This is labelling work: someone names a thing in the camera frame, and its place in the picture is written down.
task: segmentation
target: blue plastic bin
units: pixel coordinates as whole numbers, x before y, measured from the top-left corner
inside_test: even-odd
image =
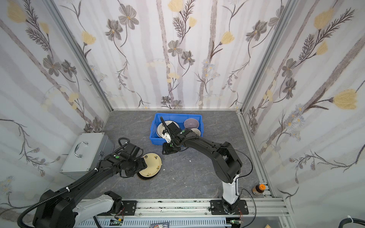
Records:
[[[185,129],[184,121],[189,119],[189,118],[194,118],[197,121],[199,121],[198,129],[201,132],[201,137],[203,136],[204,124],[203,124],[202,115],[176,114],[176,113],[156,113],[155,114],[155,119],[152,121],[151,133],[150,133],[150,140],[151,140],[152,144],[154,144],[154,145],[162,145],[164,142],[166,142],[165,139],[160,138],[156,133],[156,128],[161,123],[161,120],[160,120],[161,116],[164,119],[164,121],[166,121],[166,120],[175,121],[179,125],[180,129],[182,129],[182,130]]]

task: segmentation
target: white cable tie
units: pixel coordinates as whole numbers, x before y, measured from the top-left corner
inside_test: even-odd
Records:
[[[347,218],[351,219],[351,223],[354,223],[354,220],[351,218],[351,216],[347,216]]]

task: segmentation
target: bottle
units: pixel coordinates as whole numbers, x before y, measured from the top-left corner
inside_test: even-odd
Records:
[[[258,196],[258,195],[262,194],[265,189],[266,189],[266,186],[263,184],[256,185],[255,187],[252,188],[252,193]]]

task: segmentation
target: table surface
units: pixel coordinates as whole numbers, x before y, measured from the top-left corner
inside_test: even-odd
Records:
[[[222,182],[215,175],[211,160],[204,154],[189,148],[183,152],[162,155],[162,146],[156,146],[149,139],[150,128],[155,113],[201,114],[204,123],[204,138],[232,144],[233,148],[250,156],[238,116],[235,111],[112,111],[105,124],[104,132],[118,148],[118,138],[126,137],[131,143],[144,149],[145,153],[156,153],[162,159],[162,166],[155,178],[144,181],[135,175],[131,178],[120,178],[114,175],[85,198],[93,199],[106,191],[113,191],[124,199],[187,199],[187,198],[221,198]],[[242,161],[240,175],[250,172],[250,161],[238,153]],[[247,189],[251,195],[252,188],[259,182],[255,169],[247,176],[240,178],[239,192]],[[246,191],[241,198],[249,198]]]

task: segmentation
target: floral wallpaper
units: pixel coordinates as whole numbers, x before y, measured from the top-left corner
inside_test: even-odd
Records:
[[[296,227],[363,218],[365,2],[299,1],[244,115]]]
[[[115,109],[239,109],[286,1],[55,0]]]
[[[45,190],[73,181],[59,173],[63,162],[79,134],[102,130],[109,111],[41,1],[0,6],[0,220],[16,227]]]

